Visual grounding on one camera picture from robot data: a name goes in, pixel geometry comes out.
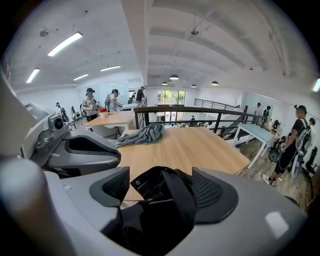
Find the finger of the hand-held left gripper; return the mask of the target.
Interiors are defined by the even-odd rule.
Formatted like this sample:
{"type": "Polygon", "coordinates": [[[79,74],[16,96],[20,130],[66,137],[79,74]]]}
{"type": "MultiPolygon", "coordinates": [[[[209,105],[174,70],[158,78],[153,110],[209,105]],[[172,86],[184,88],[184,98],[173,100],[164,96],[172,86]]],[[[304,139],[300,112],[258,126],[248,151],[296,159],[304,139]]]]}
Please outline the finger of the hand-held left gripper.
{"type": "Polygon", "coordinates": [[[71,154],[112,156],[121,158],[121,153],[107,139],[94,139],[86,135],[72,136],[64,140],[64,149],[71,154]]]}
{"type": "Polygon", "coordinates": [[[47,165],[61,175],[78,177],[116,168],[121,161],[121,154],[104,152],[104,154],[54,153],[47,165]]]}

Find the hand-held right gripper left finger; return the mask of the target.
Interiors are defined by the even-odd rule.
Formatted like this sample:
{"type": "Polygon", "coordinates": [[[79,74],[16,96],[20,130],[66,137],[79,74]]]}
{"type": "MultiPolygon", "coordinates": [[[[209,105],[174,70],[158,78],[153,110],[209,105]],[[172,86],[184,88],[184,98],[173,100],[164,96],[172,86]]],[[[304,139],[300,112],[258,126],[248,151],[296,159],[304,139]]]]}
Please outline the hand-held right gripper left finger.
{"type": "Polygon", "coordinates": [[[0,159],[0,205],[15,253],[23,256],[128,256],[103,234],[118,209],[94,200],[90,184],[100,174],[60,179],[34,162],[0,159]]]}

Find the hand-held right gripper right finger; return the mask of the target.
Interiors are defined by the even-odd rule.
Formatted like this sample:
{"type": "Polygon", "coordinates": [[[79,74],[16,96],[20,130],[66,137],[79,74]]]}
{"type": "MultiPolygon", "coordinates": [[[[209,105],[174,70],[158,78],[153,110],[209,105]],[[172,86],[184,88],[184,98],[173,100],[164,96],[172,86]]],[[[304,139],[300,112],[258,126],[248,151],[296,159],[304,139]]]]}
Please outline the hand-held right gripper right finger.
{"type": "Polygon", "coordinates": [[[306,213],[275,189],[242,176],[192,168],[193,228],[171,256],[276,256],[306,213]]]}

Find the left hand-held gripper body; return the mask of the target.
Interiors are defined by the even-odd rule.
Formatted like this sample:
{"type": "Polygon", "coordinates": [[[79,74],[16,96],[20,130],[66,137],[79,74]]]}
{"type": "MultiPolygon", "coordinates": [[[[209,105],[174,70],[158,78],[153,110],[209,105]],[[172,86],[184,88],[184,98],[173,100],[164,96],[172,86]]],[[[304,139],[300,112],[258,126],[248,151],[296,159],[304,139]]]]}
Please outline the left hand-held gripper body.
{"type": "Polygon", "coordinates": [[[70,131],[60,115],[44,107],[23,105],[0,68],[0,157],[21,156],[45,166],[70,131]]]}

